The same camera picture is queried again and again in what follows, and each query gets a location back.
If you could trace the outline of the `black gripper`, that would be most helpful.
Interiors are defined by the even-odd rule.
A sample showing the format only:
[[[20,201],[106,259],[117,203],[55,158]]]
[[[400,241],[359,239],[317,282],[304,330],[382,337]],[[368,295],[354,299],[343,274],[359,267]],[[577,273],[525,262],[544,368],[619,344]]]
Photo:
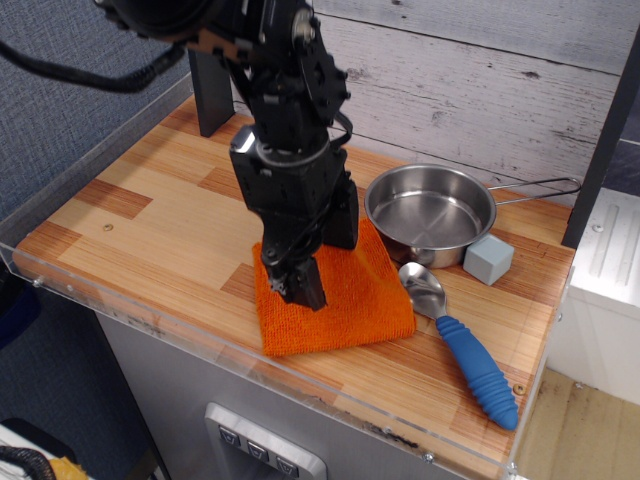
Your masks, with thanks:
[[[323,135],[308,152],[271,148],[255,125],[233,137],[230,157],[247,208],[263,223],[261,260],[271,290],[313,311],[326,305],[316,259],[322,244],[353,250],[358,241],[357,187],[345,171],[349,134]]]

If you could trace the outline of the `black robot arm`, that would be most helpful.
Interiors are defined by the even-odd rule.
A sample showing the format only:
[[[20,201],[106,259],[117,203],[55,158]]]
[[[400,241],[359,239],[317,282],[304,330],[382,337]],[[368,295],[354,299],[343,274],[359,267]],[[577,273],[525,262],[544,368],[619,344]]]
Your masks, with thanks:
[[[346,170],[353,127],[341,107],[346,73],[324,46],[308,1],[104,1],[108,20],[169,49],[149,65],[109,78],[39,60],[8,45],[2,56],[36,75],[117,93],[146,88],[186,50],[218,60],[254,121],[230,158],[247,208],[263,224],[261,260],[284,301],[312,310],[326,296],[315,259],[323,245],[358,240],[356,187]]]

